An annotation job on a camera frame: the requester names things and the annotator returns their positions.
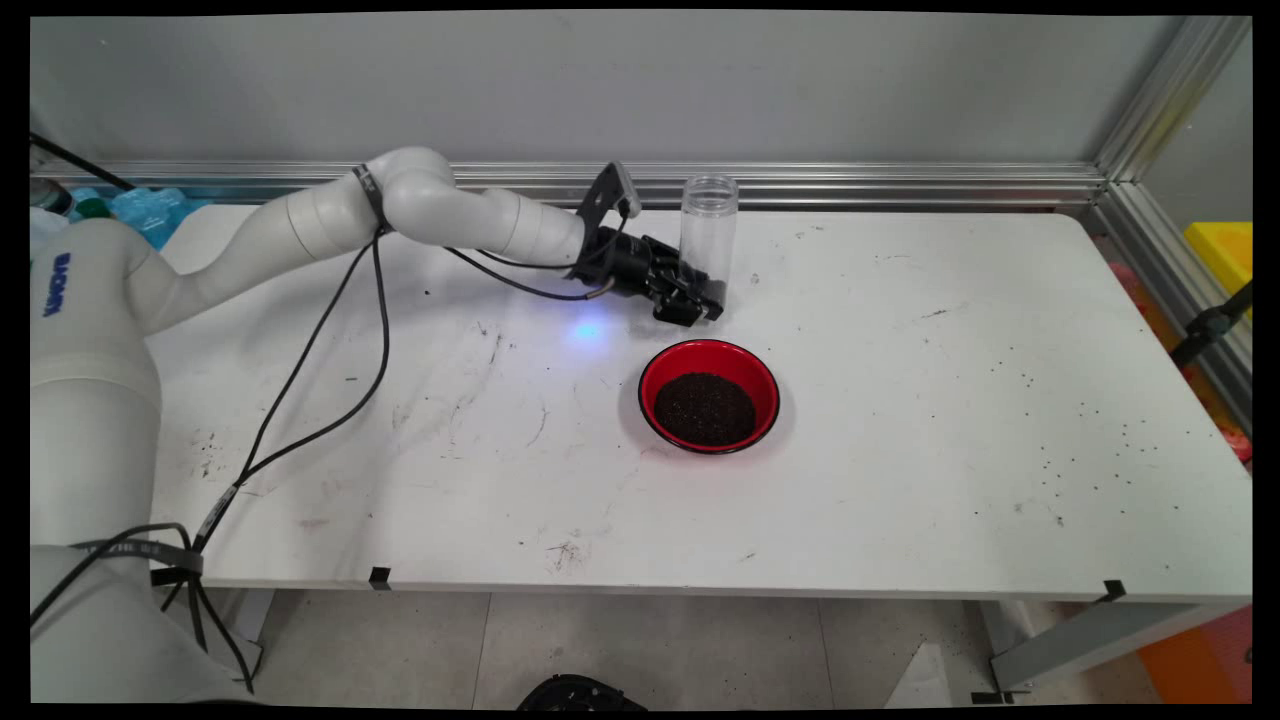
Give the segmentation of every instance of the bowl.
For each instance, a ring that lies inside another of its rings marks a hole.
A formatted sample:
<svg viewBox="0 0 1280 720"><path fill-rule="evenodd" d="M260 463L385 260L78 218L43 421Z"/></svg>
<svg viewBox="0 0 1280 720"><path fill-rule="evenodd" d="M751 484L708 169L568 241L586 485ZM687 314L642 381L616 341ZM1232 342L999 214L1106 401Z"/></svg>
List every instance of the bowl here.
<svg viewBox="0 0 1280 720"><path fill-rule="evenodd" d="M663 428L654 416L658 391L687 373L719 375L746 391L751 405L755 406L755 429L751 434L733 445L708 446L685 442ZM686 340L654 355L640 374L639 396L640 411L653 432L676 447L707 455L737 452L760 442L777 421L778 409L782 405L778 382L773 379L769 368L746 348L722 340Z"/></svg>

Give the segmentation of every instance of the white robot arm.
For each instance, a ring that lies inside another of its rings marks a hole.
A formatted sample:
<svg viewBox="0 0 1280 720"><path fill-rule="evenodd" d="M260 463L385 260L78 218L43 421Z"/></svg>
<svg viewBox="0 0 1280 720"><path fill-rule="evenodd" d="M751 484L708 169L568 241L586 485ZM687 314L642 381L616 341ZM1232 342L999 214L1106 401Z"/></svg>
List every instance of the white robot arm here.
<svg viewBox="0 0 1280 720"><path fill-rule="evenodd" d="M504 190L454 187L443 156L367 164L396 231L426 245L568 264L582 219ZM86 220L31 270L31 606L83 557L67 546L151 515L160 382L143 343L259 283L367 245L379 219L355 174L259 208L202 270L179 275L115 220ZM97 562L31 629L32 698L243 698L150 594L146 560Z"/></svg>

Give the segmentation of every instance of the wall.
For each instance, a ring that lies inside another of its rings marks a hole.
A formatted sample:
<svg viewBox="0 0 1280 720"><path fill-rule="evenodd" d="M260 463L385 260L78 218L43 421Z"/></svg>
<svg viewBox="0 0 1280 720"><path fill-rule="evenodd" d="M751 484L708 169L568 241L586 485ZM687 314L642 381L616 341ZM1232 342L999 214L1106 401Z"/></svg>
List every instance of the wall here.
<svg viewBox="0 0 1280 720"><path fill-rule="evenodd" d="M1176 17L529 10L35 18L104 160L1091 159Z"/></svg>
<svg viewBox="0 0 1280 720"><path fill-rule="evenodd" d="M1253 220L1253 33L1142 182L1179 229Z"/></svg>

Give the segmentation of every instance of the floor tile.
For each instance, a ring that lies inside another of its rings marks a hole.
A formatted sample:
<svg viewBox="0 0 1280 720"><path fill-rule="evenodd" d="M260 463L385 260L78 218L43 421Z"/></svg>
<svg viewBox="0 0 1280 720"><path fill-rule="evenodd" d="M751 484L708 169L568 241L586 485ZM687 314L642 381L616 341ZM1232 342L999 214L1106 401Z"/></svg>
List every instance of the floor tile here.
<svg viewBox="0 0 1280 720"><path fill-rule="evenodd" d="M274 705L468 708L486 593L278 591L257 697Z"/></svg>
<svg viewBox="0 0 1280 720"><path fill-rule="evenodd" d="M822 626L836 707L879 708L923 642L938 643L956 706L991 692L991 644L977 603L823 600Z"/></svg>
<svg viewBox="0 0 1280 720"><path fill-rule="evenodd" d="M1032 692L1018 696L1015 702L1016 705L1123 705L1161 701L1142 660L1129 653L1084 673L1036 687Z"/></svg>
<svg viewBox="0 0 1280 720"><path fill-rule="evenodd" d="M475 707L515 708L557 673L650 710L831 707L813 600L495 593Z"/></svg>

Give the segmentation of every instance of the dark soil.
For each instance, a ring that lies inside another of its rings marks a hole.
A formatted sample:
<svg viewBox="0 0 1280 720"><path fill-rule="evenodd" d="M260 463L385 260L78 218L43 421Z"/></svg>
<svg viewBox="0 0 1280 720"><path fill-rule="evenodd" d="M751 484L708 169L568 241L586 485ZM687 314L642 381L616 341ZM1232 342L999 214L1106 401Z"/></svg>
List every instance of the dark soil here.
<svg viewBox="0 0 1280 720"><path fill-rule="evenodd" d="M710 373L689 373L662 386L653 414L667 432L692 445L733 445L755 430L751 397Z"/></svg>

